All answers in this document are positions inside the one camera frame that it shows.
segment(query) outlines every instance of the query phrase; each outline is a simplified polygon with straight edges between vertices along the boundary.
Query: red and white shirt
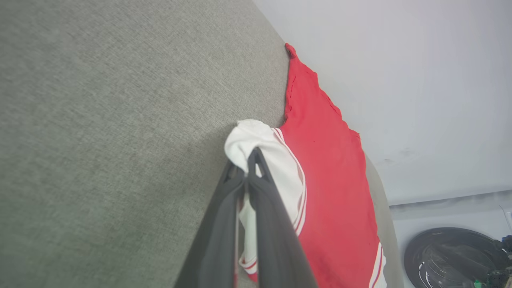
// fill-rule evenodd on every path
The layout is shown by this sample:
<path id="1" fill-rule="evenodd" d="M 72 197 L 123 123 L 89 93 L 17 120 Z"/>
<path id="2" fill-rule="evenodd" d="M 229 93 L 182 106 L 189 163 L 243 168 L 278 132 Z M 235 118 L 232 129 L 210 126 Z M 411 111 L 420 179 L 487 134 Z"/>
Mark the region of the red and white shirt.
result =
<path id="1" fill-rule="evenodd" d="M 384 288 L 386 258 L 359 134 L 320 89 L 316 73 L 300 62 L 293 47 L 286 44 L 286 49 L 285 124 L 276 129 L 240 121 L 226 141 L 226 155 L 246 170 L 252 149 L 262 149 L 320 288 Z M 246 231 L 240 265 L 256 280 L 255 213 L 247 198 L 240 220 Z"/>

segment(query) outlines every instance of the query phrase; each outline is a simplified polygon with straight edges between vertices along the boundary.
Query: red fabric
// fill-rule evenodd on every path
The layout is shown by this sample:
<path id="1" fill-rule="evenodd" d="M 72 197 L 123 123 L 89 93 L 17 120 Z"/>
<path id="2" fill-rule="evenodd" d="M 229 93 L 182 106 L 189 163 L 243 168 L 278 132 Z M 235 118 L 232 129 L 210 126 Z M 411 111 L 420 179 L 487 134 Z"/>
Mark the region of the red fabric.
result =
<path id="1" fill-rule="evenodd" d="M 320 288 L 371 287 L 379 239 L 359 134 L 320 89 L 317 74 L 293 47 L 286 49 L 290 67 L 281 131 L 308 190 L 299 240 Z"/>

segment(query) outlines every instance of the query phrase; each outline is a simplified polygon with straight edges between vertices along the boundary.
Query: white wall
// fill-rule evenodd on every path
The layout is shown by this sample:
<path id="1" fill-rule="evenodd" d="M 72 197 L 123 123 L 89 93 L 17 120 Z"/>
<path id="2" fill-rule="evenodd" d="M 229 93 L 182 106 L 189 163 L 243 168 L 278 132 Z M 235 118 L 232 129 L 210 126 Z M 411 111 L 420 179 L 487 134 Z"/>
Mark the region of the white wall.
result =
<path id="1" fill-rule="evenodd" d="M 512 189 L 512 1 L 254 2 L 361 134 L 390 204 Z"/>

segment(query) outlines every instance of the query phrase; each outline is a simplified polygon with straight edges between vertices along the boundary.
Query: garment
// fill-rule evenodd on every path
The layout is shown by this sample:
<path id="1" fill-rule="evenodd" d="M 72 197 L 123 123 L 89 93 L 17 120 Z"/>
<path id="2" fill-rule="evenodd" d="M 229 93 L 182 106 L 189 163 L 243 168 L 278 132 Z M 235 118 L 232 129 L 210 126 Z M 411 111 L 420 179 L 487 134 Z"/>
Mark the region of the garment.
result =
<path id="1" fill-rule="evenodd" d="M 297 175 L 302 176 L 301 183 L 304 185 L 299 199 L 304 200 L 305 213 L 304 220 L 301 220 L 303 227 L 297 235 L 320 288 L 386 287 L 383 276 L 386 258 L 377 236 L 375 213 L 366 179 L 366 160 L 359 134 L 348 128 L 339 108 L 320 89 L 316 73 L 300 62 L 293 47 L 286 44 L 286 49 L 290 65 L 285 124 L 275 129 L 254 120 L 239 122 L 232 132 L 238 137 L 230 135 L 226 142 L 226 155 L 246 170 L 250 151 L 263 144 L 267 147 L 263 149 L 266 161 L 282 164 L 273 168 L 269 165 L 274 179 L 274 171 L 299 171 Z M 286 149 L 278 149 L 276 143 Z M 286 163 L 292 163 L 291 167 L 286 168 L 284 162 L 273 159 L 276 154 L 270 153 L 272 149 L 269 147 L 275 151 L 289 150 L 289 157 L 297 160 L 296 165 L 290 160 Z M 298 192 L 282 190 L 282 186 L 282 183 L 278 185 L 278 190 L 295 227 L 296 210 L 291 207 L 297 204 Z M 255 227 L 254 211 L 251 211 L 248 199 L 245 201 L 242 223 L 244 227 Z M 255 228 L 246 231 L 245 236 L 246 245 L 254 244 Z M 256 252 L 255 248 L 246 246 L 244 255 L 247 255 L 248 248 L 251 253 Z M 241 265 L 255 280 L 257 261 L 250 258 L 251 266 L 247 266 L 244 255 Z"/>

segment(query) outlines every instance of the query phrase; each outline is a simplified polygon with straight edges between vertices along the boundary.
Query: folded fabric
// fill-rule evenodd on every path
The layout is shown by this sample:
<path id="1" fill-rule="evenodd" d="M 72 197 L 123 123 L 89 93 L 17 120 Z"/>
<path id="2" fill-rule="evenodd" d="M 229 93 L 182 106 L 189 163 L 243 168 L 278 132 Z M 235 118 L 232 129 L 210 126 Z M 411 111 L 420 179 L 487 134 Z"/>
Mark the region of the folded fabric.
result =
<path id="1" fill-rule="evenodd" d="M 359 134 L 320 89 L 316 73 L 293 47 L 286 44 L 286 49 L 286 122 L 280 129 L 256 120 L 239 122 L 226 141 L 226 155 L 247 171 L 252 149 L 262 149 L 320 288 L 384 288 L 386 258 Z M 240 265 L 256 280 L 255 213 L 247 196 L 240 220 L 246 233 Z"/>

